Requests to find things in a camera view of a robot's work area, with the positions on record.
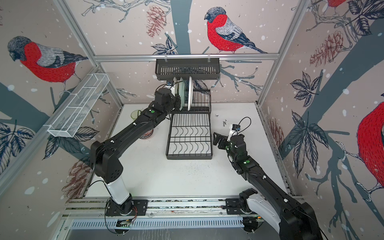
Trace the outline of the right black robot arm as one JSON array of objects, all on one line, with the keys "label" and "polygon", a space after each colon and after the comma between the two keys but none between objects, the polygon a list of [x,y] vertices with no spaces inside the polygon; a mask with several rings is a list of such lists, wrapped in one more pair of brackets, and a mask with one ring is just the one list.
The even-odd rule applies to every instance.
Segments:
[{"label": "right black robot arm", "polygon": [[282,190],[251,156],[244,135],[223,136],[214,133],[213,144],[227,152],[238,175],[253,185],[239,194],[244,213],[261,216],[282,240],[321,240],[315,211],[306,202],[300,203]]}]

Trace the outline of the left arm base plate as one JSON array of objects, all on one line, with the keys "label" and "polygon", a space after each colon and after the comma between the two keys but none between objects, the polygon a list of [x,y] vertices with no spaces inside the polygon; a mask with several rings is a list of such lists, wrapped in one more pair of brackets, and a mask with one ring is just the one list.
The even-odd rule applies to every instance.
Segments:
[{"label": "left arm base plate", "polygon": [[148,200],[127,200],[126,203],[118,205],[113,200],[108,200],[105,216],[145,216],[148,203]]}]

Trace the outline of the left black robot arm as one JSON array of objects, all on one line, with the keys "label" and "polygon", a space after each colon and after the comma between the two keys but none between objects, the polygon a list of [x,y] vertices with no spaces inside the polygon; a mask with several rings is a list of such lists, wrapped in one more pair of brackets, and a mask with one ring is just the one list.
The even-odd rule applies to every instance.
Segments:
[{"label": "left black robot arm", "polygon": [[170,89],[161,88],[155,92],[155,100],[130,125],[104,142],[95,141],[91,145],[91,167],[96,176],[103,179],[112,204],[120,214],[128,215],[134,204],[121,177],[124,167],[119,158],[136,140],[153,130],[180,106],[180,97],[176,97]]}]

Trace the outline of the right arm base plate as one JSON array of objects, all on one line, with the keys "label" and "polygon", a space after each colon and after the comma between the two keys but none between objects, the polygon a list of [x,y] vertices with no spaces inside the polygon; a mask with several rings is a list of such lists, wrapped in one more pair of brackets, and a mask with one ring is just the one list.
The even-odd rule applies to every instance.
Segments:
[{"label": "right arm base plate", "polygon": [[223,210],[226,210],[228,215],[252,215],[260,214],[266,210],[256,199],[226,199],[225,204],[221,206]]}]

